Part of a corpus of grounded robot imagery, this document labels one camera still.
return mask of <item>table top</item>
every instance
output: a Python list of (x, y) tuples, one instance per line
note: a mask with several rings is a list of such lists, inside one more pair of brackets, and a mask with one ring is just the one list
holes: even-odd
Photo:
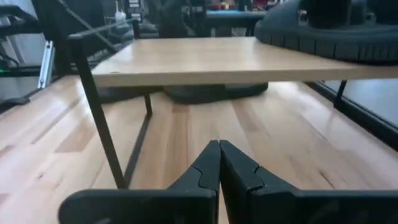
[(98, 86), (398, 78), (398, 67), (340, 62), (253, 37), (134, 41), (92, 70)]

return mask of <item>metal frame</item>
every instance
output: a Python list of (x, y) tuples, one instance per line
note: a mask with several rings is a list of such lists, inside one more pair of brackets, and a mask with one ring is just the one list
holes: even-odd
[(101, 139), (104, 151), (106, 154), (106, 159), (108, 160), (109, 166), (111, 167), (111, 172), (113, 174), (116, 185), (119, 189), (128, 189), (132, 174), (137, 164), (138, 156), (141, 151), (142, 143), (147, 132), (150, 118), (152, 117), (152, 106), (150, 102), (150, 96), (145, 95), (145, 106), (147, 114), (142, 122), (139, 134), (136, 139), (136, 143), (133, 147), (132, 154), (127, 163), (125, 173), (123, 175), (122, 169), (118, 157), (116, 155), (116, 150), (112, 141), (111, 133), (106, 122), (105, 114), (102, 109), (100, 99), (98, 97), (98, 92), (94, 82), (93, 74), (87, 58), (83, 50), (83, 40), (84, 38), (96, 35), (97, 33), (109, 29), (112, 26), (118, 26), (119, 24), (113, 24), (110, 26), (104, 26), (93, 30), (87, 30), (80, 32), (78, 34), (73, 34), (69, 36), (69, 43), (72, 52), (72, 57), (75, 61), (75, 65), (78, 69), (81, 83), (83, 85), (88, 104), (90, 106), (91, 113), (93, 114), (94, 122)]

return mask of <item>wooden table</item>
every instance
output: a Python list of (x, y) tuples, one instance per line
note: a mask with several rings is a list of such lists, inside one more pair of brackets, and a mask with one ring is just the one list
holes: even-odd
[(147, 116), (123, 176), (98, 100), (97, 86), (264, 83), (398, 76), (398, 67), (339, 62), (265, 45), (253, 37), (137, 40), (90, 71), (81, 50), (81, 38), (71, 40), (72, 51), (101, 142), (120, 189), (127, 188), (136, 166), (152, 115), (150, 97), (145, 96)]

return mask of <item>metal rod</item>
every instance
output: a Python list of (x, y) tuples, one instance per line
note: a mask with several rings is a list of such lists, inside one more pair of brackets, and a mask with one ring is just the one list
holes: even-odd
[(109, 166), (111, 167), (113, 178), (119, 189), (126, 189), (128, 188), (128, 186), (126, 186), (124, 182), (123, 173), (120, 167), (118, 156), (116, 154), (116, 150), (112, 142), (111, 133), (109, 132), (108, 124), (106, 123), (105, 114), (102, 109), (100, 99), (98, 97), (98, 92), (94, 83), (93, 74), (91, 73), (87, 59), (84, 55), (81, 39), (70, 40), (70, 47), (77, 69), (79, 71), (81, 83), (83, 84), (83, 88), (86, 93), (91, 113), (93, 114), (99, 138), (101, 139), (106, 154), (106, 158), (109, 162)]
[(338, 88), (335, 102), (333, 103), (333, 107), (337, 107), (341, 102), (341, 97), (343, 96), (344, 89), (346, 88), (347, 80), (342, 80), (340, 83), (340, 87)]
[(124, 184), (128, 187), (131, 182), (132, 175), (134, 173), (134, 170), (136, 169), (136, 165), (138, 162), (138, 157), (139, 154), (141, 153), (142, 145), (145, 140), (145, 135), (148, 130), (148, 125), (150, 118), (152, 117), (152, 112), (147, 113), (145, 115), (144, 121), (142, 122), (141, 129), (139, 130), (136, 143), (134, 144), (134, 147), (132, 149), (132, 153), (129, 159), (129, 162), (127, 163), (126, 171), (124, 171)]
[(150, 96), (145, 95), (145, 107), (147, 108), (147, 114), (152, 114), (152, 105), (150, 103)]

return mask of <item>wooden floor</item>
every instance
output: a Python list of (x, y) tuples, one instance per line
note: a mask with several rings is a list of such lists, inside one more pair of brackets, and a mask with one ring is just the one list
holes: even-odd
[[(152, 105), (132, 189), (168, 187), (210, 139), (231, 141), (301, 189), (398, 187), (398, 154), (304, 84), (270, 83), (258, 97), (197, 106), (157, 93)], [(104, 110), (125, 168), (144, 100)], [(0, 115), (0, 223), (56, 223), (60, 202), (88, 188), (116, 186), (79, 79), (64, 78)]]

